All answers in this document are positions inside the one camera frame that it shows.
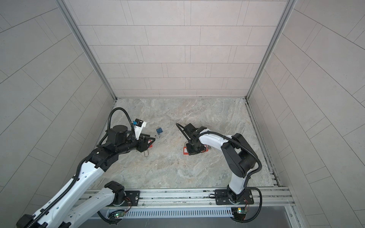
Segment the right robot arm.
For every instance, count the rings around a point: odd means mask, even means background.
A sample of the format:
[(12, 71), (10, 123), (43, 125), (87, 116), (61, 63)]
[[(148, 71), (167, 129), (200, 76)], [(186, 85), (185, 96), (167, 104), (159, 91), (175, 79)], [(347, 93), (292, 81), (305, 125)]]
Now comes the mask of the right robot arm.
[[(232, 171), (232, 176), (226, 190), (216, 190), (210, 194), (210, 199), (215, 199), (217, 204), (244, 204), (244, 207), (233, 208), (233, 221), (248, 223), (257, 218), (262, 208), (262, 193), (257, 187), (249, 187), (248, 182), (253, 174), (262, 169), (262, 163), (257, 154), (239, 133), (226, 136), (213, 132), (206, 127), (196, 128), (191, 123), (177, 128), (187, 139), (186, 151), (188, 155), (196, 155), (206, 152), (207, 147), (221, 151)], [(251, 218), (246, 218), (249, 206), (254, 203), (252, 190), (259, 193), (259, 207)]]

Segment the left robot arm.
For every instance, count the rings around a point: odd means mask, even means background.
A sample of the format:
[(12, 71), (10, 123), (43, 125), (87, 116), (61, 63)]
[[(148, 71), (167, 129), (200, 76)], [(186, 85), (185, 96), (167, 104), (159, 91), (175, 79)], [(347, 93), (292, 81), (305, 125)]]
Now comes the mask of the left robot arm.
[(111, 126), (116, 111), (127, 112), (123, 108), (111, 111), (106, 133), (99, 145), (77, 166), (75, 175), (43, 207), (33, 214), (24, 214), (16, 223), (18, 228), (78, 228), (94, 214), (109, 225), (117, 225), (132, 208), (133, 201), (125, 194), (125, 188), (116, 181), (110, 181), (95, 196), (75, 207), (84, 192), (104, 174), (121, 154), (132, 150), (145, 152), (155, 138), (142, 133), (146, 122), (127, 118), (125, 125)]

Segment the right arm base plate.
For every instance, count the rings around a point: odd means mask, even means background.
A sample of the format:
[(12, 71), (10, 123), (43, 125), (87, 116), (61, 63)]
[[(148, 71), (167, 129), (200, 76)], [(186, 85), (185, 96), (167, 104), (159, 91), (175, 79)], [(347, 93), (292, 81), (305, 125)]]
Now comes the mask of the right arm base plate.
[(251, 190), (245, 189), (235, 194), (229, 189), (217, 189), (213, 194), (217, 205), (253, 205), (254, 199)]

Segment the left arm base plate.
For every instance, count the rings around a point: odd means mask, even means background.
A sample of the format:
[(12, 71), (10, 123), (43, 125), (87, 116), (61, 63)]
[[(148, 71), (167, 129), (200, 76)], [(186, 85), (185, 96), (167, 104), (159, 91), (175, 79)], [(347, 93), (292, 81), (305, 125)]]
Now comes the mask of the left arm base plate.
[(109, 207), (137, 206), (139, 198), (140, 191), (119, 191), (115, 194), (114, 200)]

